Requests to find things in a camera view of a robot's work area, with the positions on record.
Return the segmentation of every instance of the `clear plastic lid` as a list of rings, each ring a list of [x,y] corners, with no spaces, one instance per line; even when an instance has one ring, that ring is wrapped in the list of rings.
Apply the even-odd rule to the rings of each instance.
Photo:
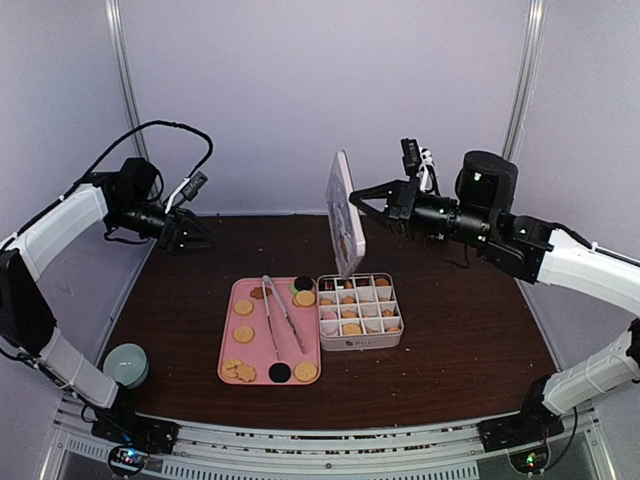
[[[329,226],[341,278],[346,279],[356,271],[365,254],[366,242],[358,209],[349,203],[353,192],[351,171],[344,150],[336,152],[327,183]]]

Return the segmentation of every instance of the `tongs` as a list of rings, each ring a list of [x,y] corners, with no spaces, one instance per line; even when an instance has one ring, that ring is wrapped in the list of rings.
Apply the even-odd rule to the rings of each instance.
[[[296,326],[294,325],[293,321],[291,320],[291,317],[289,316],[289,312],[287,312],[287,309],[284,306],[284,303],[282,303],[282,299],[280,298],[280,295],[278,294],[278,290],[276,289],[276,286],[273,283],[273,280],[271,280],[271,277],[269,277],[269,275],[263,275],[262,276],[262,289],[265,293],[264,296],[264,300],[265,303],[267,305],[267,318],[269,320],[269,328],[271,328],[271,318],[269,315],[269,303],[267,302],[267,295],[266,295],[266,288],[265,288],[265,284],[269,283],[271,284],[271,290],[273,291],[273,296],[276,299],[276,302],[278,303],[278,306],[280,307],[280,310],[282,310],[282,313],[284,314],[284,318],[287,319],[287,322],[289,323],[289,326],[291,327],[291,330],[293,331],[293,334],[296,337],[296,340],[298,341],[298,346],[300,347],[300,352],[304,355],[306,353],[305,348],[304,348],[304,342],[302,341],[302,338],[300,338],[300,335],[298,334],[298,331],[296,330]]]

